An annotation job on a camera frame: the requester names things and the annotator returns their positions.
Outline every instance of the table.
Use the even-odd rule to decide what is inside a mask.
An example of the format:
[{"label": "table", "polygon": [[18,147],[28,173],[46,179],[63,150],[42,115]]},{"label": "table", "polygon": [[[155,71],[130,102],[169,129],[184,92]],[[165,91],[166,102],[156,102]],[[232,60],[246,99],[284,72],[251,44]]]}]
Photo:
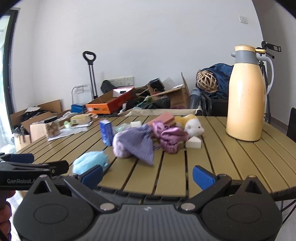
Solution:
[{"label": "table", "polygon": [[201,165],[214,174],[225,173],[238,180],[253,174],[279,200],[296,198],[296,143],[265,122],[259,141],[244,142],[226,134],[226,117],[198,117],[205,129],[202,148],[181,147],[177,154],[156,150],[153,166],[148,166],[136,157],[116,158],[112,147],[106,147],[101,140],[98,123],[102,119],[108,119],[116,126],[131,121],[145,123],[155,117],[101,118],[88,131],[50,142],[42,137],[18,153],[32,153],[35,164],[67,160],[71,165],[85,152],[104,150],[111,165],[98,189],[138,198],[182,201],[195,196],[201,192],[192,179],[195,165]]}]

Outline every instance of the blue gripper pad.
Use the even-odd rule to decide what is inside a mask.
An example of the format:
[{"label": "blue gripper pad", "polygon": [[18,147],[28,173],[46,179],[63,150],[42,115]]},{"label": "blue gripper pad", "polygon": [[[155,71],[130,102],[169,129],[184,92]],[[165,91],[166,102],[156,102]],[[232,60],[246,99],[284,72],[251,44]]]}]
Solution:
[{"label": "blue gripper pad", "polygon": [[34,162],[34,155],[31,153],[26,154],[11,154],[9,162],[30,164]]},{"label": "blue gripper pad", "polygon": [[192,177],[194,182],[202,189],[205,190],[213,185],[218,177],[211,172],[207,171],[203,167],[197,165],[192,170]]},{"label": "blue gripper pad", "polygon": [[93,190],[103,178],[103,168],[96,165],[81,175],[81,183]]}]

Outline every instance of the white foam block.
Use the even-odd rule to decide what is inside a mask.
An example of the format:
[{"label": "white foam block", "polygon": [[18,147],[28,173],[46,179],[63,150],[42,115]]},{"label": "white foam block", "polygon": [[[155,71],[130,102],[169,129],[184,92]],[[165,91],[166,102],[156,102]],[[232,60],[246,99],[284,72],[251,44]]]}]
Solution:
[{"label": "white foam block", "polygon": [[131,127],[141,127],[141,126],[142,126],[142,122],[140,120],[131,122]]},{"label": "white foam block", "polygon": [[198,137],[191,137],[185,144],[186,148],[201,148],[202,140]]}]

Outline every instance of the thermos flask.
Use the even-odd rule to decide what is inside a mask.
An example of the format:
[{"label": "thermos flask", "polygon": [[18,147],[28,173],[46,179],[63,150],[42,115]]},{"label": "thermos flask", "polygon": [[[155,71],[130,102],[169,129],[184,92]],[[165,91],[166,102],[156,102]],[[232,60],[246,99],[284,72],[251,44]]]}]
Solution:
[{"label": "thermos flask", "polygon": [[271,65],[271,83],[274,81],[274,67],[269,57],[257,56],[265,53],[248,45],[235,46],[235,63],[229,81],[228,117],[226,132],[228,135],[243,141],[257,141],[261,138],[266,86],[258,61],[268,61]]}]

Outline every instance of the wall outlet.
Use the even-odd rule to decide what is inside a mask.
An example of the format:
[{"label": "wall outlet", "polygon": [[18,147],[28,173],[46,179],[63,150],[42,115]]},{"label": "wall outlet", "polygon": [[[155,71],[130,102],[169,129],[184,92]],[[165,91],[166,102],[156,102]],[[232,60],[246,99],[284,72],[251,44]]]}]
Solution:
[{"label": "wall outlet", "polygon": [[239,21],[240,21],[241,23],[248,24],[248,20],[247,20],[247,18],[244,17],[244,16],[239,16]]},{"label": "wall outlet", "polygon": [[125,77],[124,83],[125,83],[125,86],[134,86],[135,85],[134,77],[133,76]]},{"label": "wall outlet", "polygon": [[123,86],[133,86],[134,85],[134,77],[124,77],[124,78],[117,78],[109,80],[111,84],[115,87],[123,87]]}]

